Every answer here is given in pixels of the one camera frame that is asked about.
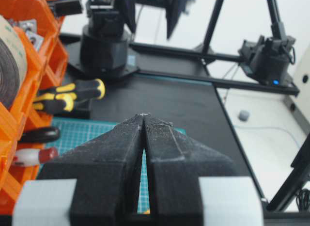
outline green cutting mat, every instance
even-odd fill
[[[46,147],[56,147],[61,155],[70,149],[112,130],[117,123],[54,117],[52,125],[61,130],[61,137],[55,142],[48,143]],[[177,130],[183,134],[186,133],[183,129]],[[146,212],[149,209],[146,157],[145,152],[143,152],[138,213]]]

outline tape roll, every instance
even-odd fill
[[[26,77],[23,43],[11,25],[0,16],[0,102],[9,108]]]

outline screwdriver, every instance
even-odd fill
[[[71,112],[74,102],[69,94],[46,93],[38,96],[33,101],[35,110],[44,111],[48,114],[57,114],[63,111]]]
[[[40,94],[69,94],[74,101],[85,101],[92,98],[102,99],[105,92],[102,80],[95,79],[91,81],[77,80],[71,84],[42,90]]]
[[[21,143],[50,143],[60,138],[57,127],[43,127],[24,132],[19,142]]]
[[[15,166],[34,166],[46,163],[58,156],[58,151],[55,147],[48,149],[24,148],[16,151],[13,157],[12,165]]]

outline black cable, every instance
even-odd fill
[[[225,73],[225,75],[222,77],[222,79],[225,79],[225,77],[232,71],[232,69],[237,65],[237,63],[234,63],[229,69],[228,71]]]
[[[310,209],[310,190],[302,189],[296,196],[296,204],[299,211],[309,211]]]
[[[157,23],[157,27],[156,27],[156,31],[155,31],[154,44],[156,44],[156,42],[157,42],[157,38],[158,38],[158,34],[159,34],[159,27],[160,27],[161,18],[162,18],[162,13],[163,13],[163,10],[160,9],[158,23]]]
[[[138,12],[138,17],[137,17],[137,25],[136,25],[136,32],[137,32],[137,29],[138,29],[138,25],[139,25],[139,21],[140,21],[140,16],[141,16],[141,13],[142,13],[142,9],[144,8],[144,4],[141,5],[140,9],[139,9],[139,12]],[[136,39],[136,34],[133,33],[131,35],[131,42],[135,41]]]
[[[234,77],[235,77],[235,75],[237,74],[238,69],[239,69],[239,65],[237,66],[237,68],[236,68],[235,72],[233,73],[231,80],[233,80],[233,78],[234,78]],[[229,90],[230,90],[230,89],[228,89],[228,90],[226,91],[226,95],[225,95],[225,97],[224,97],[224,103],[223,103],[224,105],[226,104],[226,101],[227,101],[227,97],[228,97]]]
[[[282,50],[285,53],[285,55],[287,56],[287,58],[289,59],[290,63],[292,65],[294,65],[296,63],[296,54],[295,54],[295,48],[292,47],[293,50],[293,59],[292,56],[290,55],[290,53],[287,51],[287,49],[282,45]]]
[[[249,129],[249,130],[279,130],[279,131],[283,131],[283,132],[287,133],[292,138],[292,140],[294,140],[297,149],[300,149],[300,145],[299,145],[297,139],[294,137],[294,135],[290,131],[288,131],[284,128],[280,128],[280,127],[244,127],[244,126],[238,126],[238,125],[234,125],[234,127],[237,129]]]

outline yellow and black screwdriver handle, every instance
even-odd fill
[[[69,94],[74,101],[85,101],[93,98],[102,99],[105,92],[102,80],[95,79],[91,81],[77,80],[71,84],[40,91],[40,94]]]
[[[48,114],[71,112],[73,106],[74,101],[69,94],[45,93],[36,97],[33,101],[33,107],[35,110],[44,111]]]

